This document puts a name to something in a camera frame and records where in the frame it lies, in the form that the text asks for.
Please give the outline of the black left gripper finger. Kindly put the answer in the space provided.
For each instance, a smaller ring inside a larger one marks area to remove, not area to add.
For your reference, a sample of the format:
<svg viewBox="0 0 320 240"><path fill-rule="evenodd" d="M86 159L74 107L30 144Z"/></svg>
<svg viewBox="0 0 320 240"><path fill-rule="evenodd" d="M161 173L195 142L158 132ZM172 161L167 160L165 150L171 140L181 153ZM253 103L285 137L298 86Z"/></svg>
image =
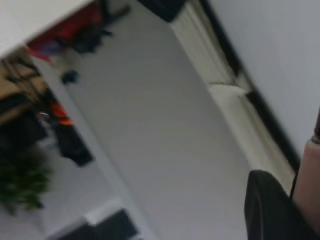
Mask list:
<svg viewBox="0 0 320 240"><path fill-rule="evenodd" d="M250 171L244 217L248 240L318 240L279 181L264 170Z"/></svg>

